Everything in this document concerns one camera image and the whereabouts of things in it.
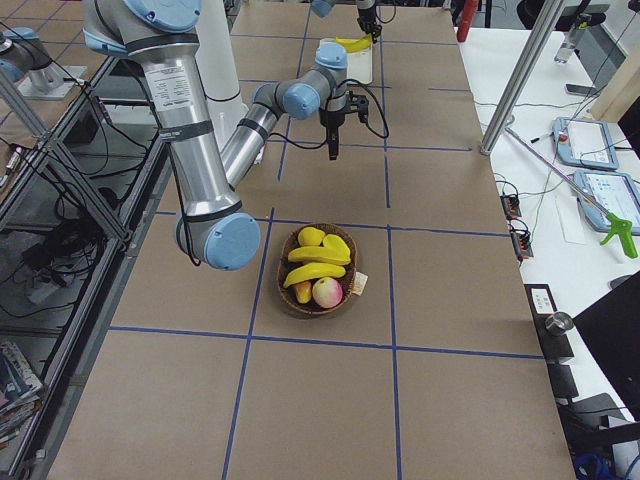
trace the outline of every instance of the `yellow object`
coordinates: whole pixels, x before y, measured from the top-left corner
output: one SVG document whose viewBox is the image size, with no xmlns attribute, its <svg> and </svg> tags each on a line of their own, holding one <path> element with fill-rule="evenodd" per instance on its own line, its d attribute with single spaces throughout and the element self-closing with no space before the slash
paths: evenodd
<svg viewBox="0 0 640 480">
<path fill-rule="evenodd" d="M 336 250 L 343 255 L 351 258 L 351 249 L 340 235 L 335 235 L 333 233 L 326 235 L 322 239 L 322 245 L 327 248 L 332 248 L 333 250 Z"/>
<path fill-rule="evenodd" d="M 291 270 L 284 280 L 284 288 L 289 288 L 295 283 L 301 283 L 306 280 L 312 280 L 314 278 L 331 277 L 341 278 L 344 277 L 347 271 L 344 267 L 339 265 L 332 265 L 330 263 L 313 262 Z"/>
<path fill-rule="evenodd" d="M 342 45 L 347 53 L 356 53 L 370 47 L 373 43 L 373 38 L 371 37 L 371 34 L 367 34 L 357 40 L 336 37 L 336 43 L 338 45 Z"/>
<path fill-rule="evenodd" d="M 298 243 L 301 247 L 317 247 L 322 243 L 325 233 L 316 227 L 304 227 L 298 233 Z"/>
<path fill-rule="evenodd" d="M 312 298 L 311 282 L 309 280 L 292 285 L 296 294 L 296 301 L 302 305 L 309 303 Z"/>
<path fill-rule="evenodd" d="M 351 262 L 344 251 L 327 247 L 299 247 L 289 252 L 288 260 L 295 263 L 312 261 L 333 265 L 348 265 Z"/>
</svg>

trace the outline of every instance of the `red object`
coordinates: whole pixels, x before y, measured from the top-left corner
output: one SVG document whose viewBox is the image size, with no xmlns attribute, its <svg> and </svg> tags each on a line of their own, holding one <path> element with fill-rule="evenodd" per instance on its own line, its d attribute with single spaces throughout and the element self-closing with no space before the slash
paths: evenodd
<svg viewBox="0 0 640 480">
<path fill-rule="evenodd" d="M 466 0 L 464 2 L 464 10 L 462 10 L 462 20 L 458 25 L 457 34 L 457 38 L 460 43 L 464 42 L 467 39 L 469 29 L 471 28 L 471 24 L 473 23 L 473 18 L 476 16 L 476 12 L 478 11 L 478 3 L 480 3 L 480 0 Z"/>
</svg>

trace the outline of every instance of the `fruit basket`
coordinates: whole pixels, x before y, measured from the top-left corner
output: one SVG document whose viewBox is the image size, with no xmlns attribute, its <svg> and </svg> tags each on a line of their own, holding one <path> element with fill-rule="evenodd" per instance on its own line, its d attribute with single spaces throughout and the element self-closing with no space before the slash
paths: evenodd
<svg viewBox="0 0 640 480">
<path fill-rule="evenodd" d="M 348 265 L 344 265 L 344 269 L 346 270 L 345 275 L 341 278 L 336 278 L 336 280 L 338 281 L 338 283 L 340 283 L 340 286 L 342 287 L 343 297 L 340 303 L 338 303 L 336 306 L 332 308 L 323 308 L 319 306 L 317 303 L 315 303 L 314 300 L 311 300 L 309 303 L 300 304 L 296 300 L 296 296 L 295 296 L 295 293 L 293 292 L 293 289 L 284 288 L 283 286 L 289 272 L 291 272 L 295 268 L 300 267 L 301 265 L 300 263 L 290 262 L 288 258 L 289 258 L 289 253 L 300 246 L 300 244 L 298 243 L 298 233 L 300 233 L 300 231 L 305 227 L 315 227 L 324 231 L 326 234 L 338 235 L 340 238 L 344 240 L 344 242 L 347 244 L 347 246 L 351 250 L 351 262 Z M 320 316 L 320 315 L 326 315 L 327 313 L 330 313 L 330 312 L 335 312 L 340 307 L 342 307 L 345 303 L 347 303 L 349 298 L 351 298 L 352 291 L 353 291 L 353 282 L 356 275 L 357 257 L 358 257 L 358 252 L 356 249 L 356 244 L 353 241 L 353 238 L 351 238 L 351 236 L 341 228 L 330 223 L 313 223 L 309 225 L 303 225 L 297 230 L 294 230 L 293 232 L 291 232 L 291 234 L 285 241 L 284 247 L 282 249 L 282 255 L 280 257 L 280 261 L 278 265 L 278 274 L 277 274 L 278 291 L 280 292 L 280 296 L 290 308 L 304 315 Z"/>
</svg>

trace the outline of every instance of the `red apple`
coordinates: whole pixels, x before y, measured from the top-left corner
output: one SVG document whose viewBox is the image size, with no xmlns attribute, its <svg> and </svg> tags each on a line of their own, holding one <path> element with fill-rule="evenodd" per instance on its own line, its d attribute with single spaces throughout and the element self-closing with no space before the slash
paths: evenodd
<svg viewBox="0 0 640 480">
<path fill-rule="evenodd" d="M 333 308 L 342 301 L 342 286 L 331 277 L 323 277 L 313 285 L 313 300 L 322 308 Z"/>
</svg>

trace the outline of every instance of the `green clamp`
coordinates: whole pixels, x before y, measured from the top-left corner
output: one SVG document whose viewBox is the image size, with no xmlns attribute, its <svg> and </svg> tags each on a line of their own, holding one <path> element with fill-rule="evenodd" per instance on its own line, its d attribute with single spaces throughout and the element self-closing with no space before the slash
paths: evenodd
<svg viewBox="0 0 640 480">
<path fill-rule="evenodd" d="M 629 220 L 622 220 L 611 212 L 607 214 L 607 220 L 611 222 L 611 228 L 607 236 L 604 237 L 604 240 L 600 242 L 600 245 L 604 245 L 611 240 L 614 235 L 618 235 L 624 254 L 629 258 L 637 258 L 638 252 L 636 251 L 636 246 L 631 236 L 631 222 Z"/>
</svg>

